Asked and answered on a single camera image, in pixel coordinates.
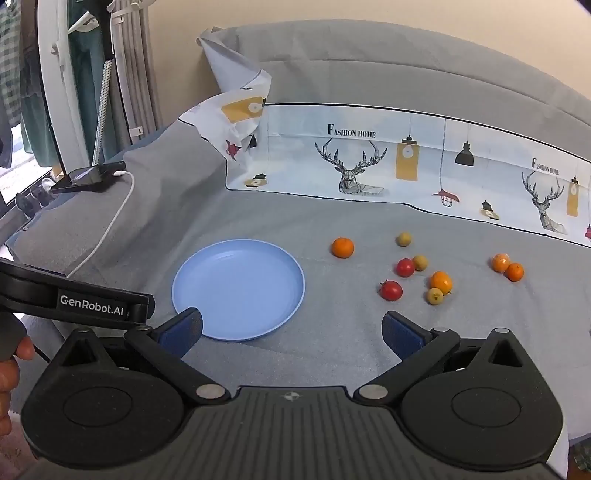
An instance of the wall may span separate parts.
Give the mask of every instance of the wall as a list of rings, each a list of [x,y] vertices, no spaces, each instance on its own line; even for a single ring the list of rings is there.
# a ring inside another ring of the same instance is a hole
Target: wall
[[[159,0],[151,42],[166,122],[217,93],[195,39],[212,27],[354,18],[425,28],[528,63],[591,99],[591,15],[575,0]]]

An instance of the small fruit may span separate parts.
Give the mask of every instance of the small fruit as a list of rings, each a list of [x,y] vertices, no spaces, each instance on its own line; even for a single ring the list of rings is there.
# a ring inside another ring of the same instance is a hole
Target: small fruit
[[[330,247],[332,254],[339,258],[349,258],[355,251],[355,245],[350,238],[337,238]]]
[[[382,283],[382,287],[379,289],[379,294],[384,300],[396,301],[402,297],[402,287],[400,283],[394,280],[386,280]]]
[[[396,237],[396,243],[401,247],[407,247],[413,241],[413,236],[408,232],[402,232]]]
[[[427,292],[427,301],[431,305],[439,305],[443,302],[443,292],[439,288],[432,288]]]
[[[453,288],[452,278],[445,272],[435,272],[429,285],[431,288],[438,288],[444,295],[450,293]]]
[[[504,273],[510,264],[511,259],[507,254],[496,254],[491,260],[492,269],[498,273]]]
[[[521,280],[524,273],[523,266],[520,263],[512,263],[505,271],[506,277],[513,282]]]
[[[413,258],[414,268],[416,268],[419,272],[422,272],[429,266],[429,260],[425,255],[416,255]]]
[[[410,258],[403,258],[396,265],[396,273],[401,277],[410,277],[414,273],[414,262]]]

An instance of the hanging clothes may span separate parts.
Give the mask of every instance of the hanging clothes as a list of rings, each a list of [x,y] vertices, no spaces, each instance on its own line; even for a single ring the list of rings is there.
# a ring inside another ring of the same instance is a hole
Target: hanging clothes
[[[37,0],[21,0],[21,133],[27,153],[41,167],[60,164],[56,141],[43,100],[41,62],[37,48]]]
[[[86,10],[79,2],[69,0],[70,25],[73,25],[84,13],[86,13]],[[92,158],[95,149],[100,86],[105,64],[103,38],[100,34],[100,28],[95,28],[89,32],[72,32],[70,34],[70,58],[74,69],[74,82],[78,91],[82,130],[84,131],[88,156]],[[117,145],[110,105],[107,106],[102,147],[102,161],[114,157],[120,150]]]
[[[41,64],[37,48],[35,10],[37,0],[22,1],[22,63],[21,63],[21,110],[22,139],[25,151],[33,153],[42,167],[55,167],[60,164],[56,142],[50,128],[47,109],[43,101]],[[76,0],[68,0],[69,24],[73,25],[83,13],[84,8]],[[104,56],[100,32],[93,30],[70,35],[70,58],[74,70],[74,82],[78,93],[78,103],[86,149],[92,158],[100,84]],[[105,132],[103,134],[103,159],[110,159],[119,151],[111,109],[107,111]]]
[[[10,168],[12,165],[12,131],[4,103],[0,102],[0,167]]]
[[[0,98],[11,127],[21,122],[20,34],[20,0],[0,5]]]

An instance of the charging cable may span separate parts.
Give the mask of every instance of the charging cable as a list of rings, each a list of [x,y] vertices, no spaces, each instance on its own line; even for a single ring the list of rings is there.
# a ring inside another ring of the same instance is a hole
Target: charging cable
[[[129,175],[131,177],[131,188],[129,189],[129,193],[127,194],[127,197],[125,197],[125,200],[123,200],[123,203],[119,207],[119,210],[117,210],[117,212],[115,213],[115,216],[111,220],[111,223],[107,227],[107,230],[105,230],[105,233],[103,233],[103,236],[100,238],[99,242],[96,244],[96,247],[94,248],[94,250],[92,252],[90,252],[88,257],[86,257],[82,261],[82,263],[80,263],[80,265],[78,265],[74,270],[72,270],[70,273],[68,273],[66,275],[66,278],[70,278],[73,274],[75,274],[78,270],[80,270],[92,258],[92,256],[96,253],[96,251],[100,248],[100,246],[105,241],[106,236],[109,235],[109,232],[111,231],[113,224],[117,220],[117,217],[121,213],[121,210],[123,210],[123,208],[125,207],[125,204],[127,203],[127,200],[129,200],[129,197],[131,197],[131,194],[133,193],[134,188],[135,188],[135,177],[131,172],[128,172],[126,170],[117,170],[116,172],[113,173],[114,177],[122,177],[123,175]]]
[[[43,360],[45,360],[48,364],[51,363],[51,359],[43,353],[43,351],[35,344],[33,344],[33,348],[35,349],[35,353],[39,355]]]

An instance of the metal screw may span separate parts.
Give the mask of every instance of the metal screw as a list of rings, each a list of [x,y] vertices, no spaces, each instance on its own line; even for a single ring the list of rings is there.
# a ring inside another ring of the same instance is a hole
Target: metal screw
[[[201,385],[195,393],[201,397],[206,398],[207,400],[215,400],[216,398],[220,398],[224,396],[226,393],[226,389],[223,388],[221,385],[216,385],[213,383],[208,383],[205,385]]]
[[[388,389],[382,385],[369,384],[359,389],[359,395],[369,400],[379,400],[388,395]]]
[[[294,401],[300,398],[300,394],[298,392],[289,392],[283,395],[283,398],[289,401]]]

